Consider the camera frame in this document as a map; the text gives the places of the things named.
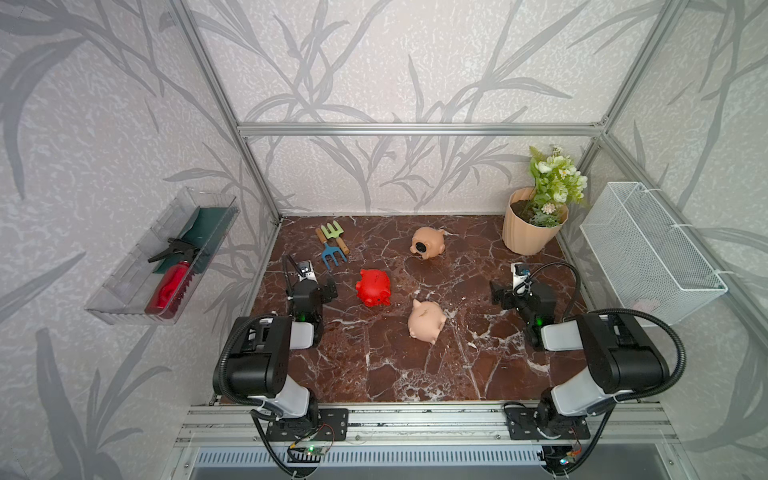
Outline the red piggy bank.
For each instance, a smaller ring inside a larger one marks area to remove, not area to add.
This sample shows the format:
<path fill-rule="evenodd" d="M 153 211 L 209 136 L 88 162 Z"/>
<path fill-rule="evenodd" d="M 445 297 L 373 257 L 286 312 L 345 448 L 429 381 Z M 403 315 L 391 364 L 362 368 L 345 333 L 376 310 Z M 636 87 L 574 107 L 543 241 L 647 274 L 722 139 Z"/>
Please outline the red piggy bank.
<path fill-rule="evenodd" d="M 361 279 L 356 283 L 357 297 L 367 307 L 389 305 L 391 299 L 391 282 L 386 272 L 382 270 L 361 269 Z"/>

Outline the pink piggy bank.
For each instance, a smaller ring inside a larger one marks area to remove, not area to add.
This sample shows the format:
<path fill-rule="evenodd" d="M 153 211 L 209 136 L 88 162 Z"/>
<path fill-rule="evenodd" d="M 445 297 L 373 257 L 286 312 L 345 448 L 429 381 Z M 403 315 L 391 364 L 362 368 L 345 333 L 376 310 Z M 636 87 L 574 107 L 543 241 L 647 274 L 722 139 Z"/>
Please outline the pink piggy bank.
<path fill-rule="evenodd" d="M 420 302 L 414 299 L 407 322 L 409 335 L 411 338 L 434 345 L 446 321 L 447 316 L 437 303 Z"/>

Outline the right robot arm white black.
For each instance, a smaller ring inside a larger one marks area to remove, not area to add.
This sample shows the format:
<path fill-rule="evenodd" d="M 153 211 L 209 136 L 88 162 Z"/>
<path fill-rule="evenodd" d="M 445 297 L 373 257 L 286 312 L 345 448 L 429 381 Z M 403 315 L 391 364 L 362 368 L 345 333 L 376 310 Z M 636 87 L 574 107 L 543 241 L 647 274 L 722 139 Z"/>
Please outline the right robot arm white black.
<path fill-rule="evenodd" d="M 535 347 L 551 352 L 581 351 L 586 367 L 544 390 L 536 407 L 508 401 L 503 412 L 513 440 L 582 440 L 587 419 L 615 405 L 656 396 L 673 386 L 686 366 L 677 334 L 642 311 L 604 309 L 556 323 L 555 295 L 544 284 L 490 283 L 491 303 L 514 309 L 525 321 Z"/>

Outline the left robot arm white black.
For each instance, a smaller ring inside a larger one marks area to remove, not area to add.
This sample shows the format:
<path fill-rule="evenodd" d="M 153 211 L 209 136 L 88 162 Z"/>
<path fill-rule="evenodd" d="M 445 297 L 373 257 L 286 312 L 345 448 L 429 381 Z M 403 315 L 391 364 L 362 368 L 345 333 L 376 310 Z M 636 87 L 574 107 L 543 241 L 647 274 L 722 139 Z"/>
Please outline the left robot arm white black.
<path fill-rule="evenodd" d="M 289 313 L 240 317 L 225 342 L 213 373 L 214 393 L 256 410 L 269 441 L 341 441 L 349 411 L 322 408 L 311 389 L 289 375 L 294 350 L 319 345 L 323 306 L 338 296 L 335 282 L 304 278 L 289 289 Z"/>

